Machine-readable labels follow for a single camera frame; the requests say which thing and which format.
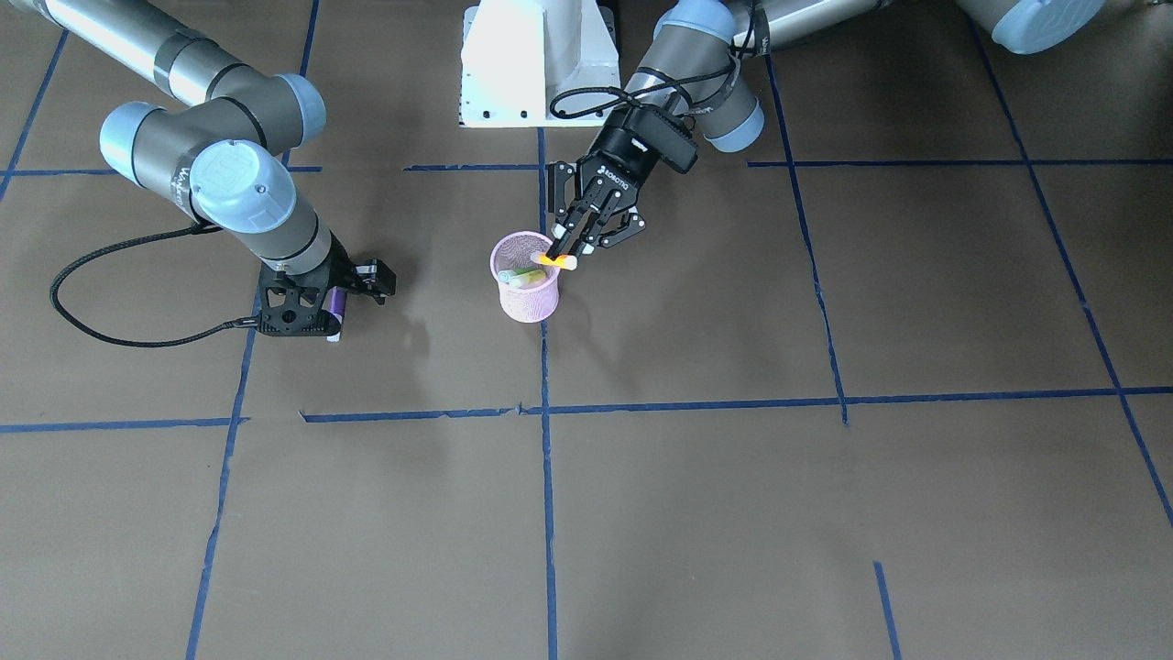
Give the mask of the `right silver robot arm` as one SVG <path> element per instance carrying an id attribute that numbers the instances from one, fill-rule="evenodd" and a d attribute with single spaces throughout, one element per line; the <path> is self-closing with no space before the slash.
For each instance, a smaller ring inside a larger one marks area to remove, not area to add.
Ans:
<path id="1" fill-rule="evenodd" d="M 395 275 L 357 266 L 280 156 L 323 134 L 323 96 L 297 74 L 267 75 L 148 1 L 18 1 L 181 102 L 117 107 L 101 125 L 106 163 L 171 200 L 197 225 L 235 234 L 280 281 L 341 288 L 378 302 Z"/>

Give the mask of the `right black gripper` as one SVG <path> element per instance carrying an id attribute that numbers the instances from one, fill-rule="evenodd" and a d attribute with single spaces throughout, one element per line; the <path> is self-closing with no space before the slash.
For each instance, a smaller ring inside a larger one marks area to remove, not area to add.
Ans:
<path id="1" fill-rule="evenodd" d="M 301 252 L 274 261 L 273 288 L 328 290 L 339 287 L 355 295 L 367 295 L 377 302 L 386 302 L 395 295 L 396 274 L 380 259 L 357 264 L 334 234 L 316 234 Z"/>

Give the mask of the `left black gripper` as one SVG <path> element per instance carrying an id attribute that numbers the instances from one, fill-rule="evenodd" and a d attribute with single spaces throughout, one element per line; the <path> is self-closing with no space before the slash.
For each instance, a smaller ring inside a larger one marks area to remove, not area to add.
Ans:
<path id="1" fill-rule="evenodd" d="M 552 245 L 545 256 L 581 259 L 638 234 L 636 204 L 658 162 L 628 129 L 632 108 L 615 108 L 586 151 L 586 170 L 567 162 L 545 164 L 545 200 L 554 212 Z"/>

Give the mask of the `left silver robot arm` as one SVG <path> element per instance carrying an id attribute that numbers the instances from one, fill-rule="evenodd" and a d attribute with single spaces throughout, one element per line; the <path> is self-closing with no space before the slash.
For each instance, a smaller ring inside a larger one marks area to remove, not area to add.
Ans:
<path id="1" fill-rule="evenodd" d="M 628 82 L 555 93 L 552 117 L 595 117 L 603 125 L 574 162 L 545 166 L 552 238 L 541 266 L 574 268 L 582 256 L 640 233 L 638 200 L 658 164 L 687 173 L 698 140 L 738 154 L 762 132 L 765 113 L 744 66 L 796 49 L 880 1 L 679 1 L 658 18 Z"/>

